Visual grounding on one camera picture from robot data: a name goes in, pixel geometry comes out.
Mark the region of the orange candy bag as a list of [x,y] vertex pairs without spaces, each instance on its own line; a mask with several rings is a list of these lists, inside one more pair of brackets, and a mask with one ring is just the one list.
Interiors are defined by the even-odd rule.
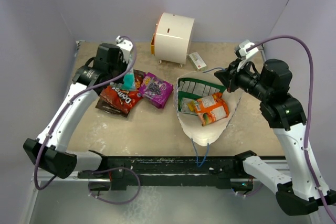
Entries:
[[194,102],[194,111],[201,120],[202,126],[215,123],[229,116],[228,105],[222,96],[221,92],[217,92]]

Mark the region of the green snack bag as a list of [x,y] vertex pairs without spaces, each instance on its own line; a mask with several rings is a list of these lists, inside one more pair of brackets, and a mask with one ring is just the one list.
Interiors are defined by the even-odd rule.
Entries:
[[191,111],[188,104],[197,99],[212,95],[214,93],[225,91],[226,87],[212,82],[184,77],[177,81],[177,107],[183,114],[196,115]]

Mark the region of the purple Lot 100 gummy bag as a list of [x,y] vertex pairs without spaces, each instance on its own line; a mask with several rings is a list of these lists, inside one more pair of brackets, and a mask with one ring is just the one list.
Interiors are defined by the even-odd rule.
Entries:
[[163,109],[174,86],[148,72],[140,85],[139,93],[158,109]]

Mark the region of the teal mint candy bag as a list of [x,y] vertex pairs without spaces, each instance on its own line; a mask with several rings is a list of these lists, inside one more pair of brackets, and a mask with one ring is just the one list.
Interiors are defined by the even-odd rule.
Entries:
[[135,90],[136,89],[135,76],[134,76],[134,71],[132,69],[124,75],[122,89],[123,90]]

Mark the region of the red Doritos chips bag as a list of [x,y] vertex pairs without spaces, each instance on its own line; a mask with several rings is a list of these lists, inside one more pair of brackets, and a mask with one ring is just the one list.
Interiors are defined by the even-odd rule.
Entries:
[[141,70],[134,70],[135,76],[135,90],[123,90],[117,85],[108,86],[101,94],[100,98],[108,102],[111,106],[118,109],[130,109],[132,110],[140,100],[142,95],[139,93],[140,85],[144,79],[145,72]]

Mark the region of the brown Kettle chips bag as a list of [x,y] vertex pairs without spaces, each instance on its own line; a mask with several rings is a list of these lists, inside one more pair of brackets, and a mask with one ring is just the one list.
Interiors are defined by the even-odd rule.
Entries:
[[130,109],[122,110],[122,109],[115,108],[101,98],[98,100],[95,108],[105,111],[107,113],[113,114],[113,115],[121,116],[123,118],[128,118],[130,111],[131,111]]

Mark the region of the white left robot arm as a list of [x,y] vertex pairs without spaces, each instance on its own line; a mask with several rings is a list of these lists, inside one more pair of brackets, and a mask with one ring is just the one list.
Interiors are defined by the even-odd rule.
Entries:
[[92,151],[70,152],[68,145],[81,118],[112,82],[122,82],[134,64],[134,45],[123,36],[115,44],[102,43],[94,57],[76,70],[68,94],[46,128],[35,138],[28,138],[24,151],[35,165],[56,177],[67,178],[74,171],[90,170],[96,178],[108,172],[107,163]]

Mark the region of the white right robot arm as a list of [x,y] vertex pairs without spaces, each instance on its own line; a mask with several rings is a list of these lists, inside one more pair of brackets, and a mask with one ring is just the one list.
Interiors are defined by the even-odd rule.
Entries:
[[260,101],[260,111],[281,144],[290,175],[284,175],[266,164],[252,151],[237,155],[234,164],[238,177],[252,175],[276,196],[280,208],[289,216],[308,215],[323,205],[335,204],[335,191],[316,172],[316,185],[310,167],[317,170],[310,144],[304,143],[307,119],[301,103],[289,92],[292,73],[278,59],[267,60],[261,72],[248,62],[242,69],[240,60],[214,73],[228,92],[242,89]]

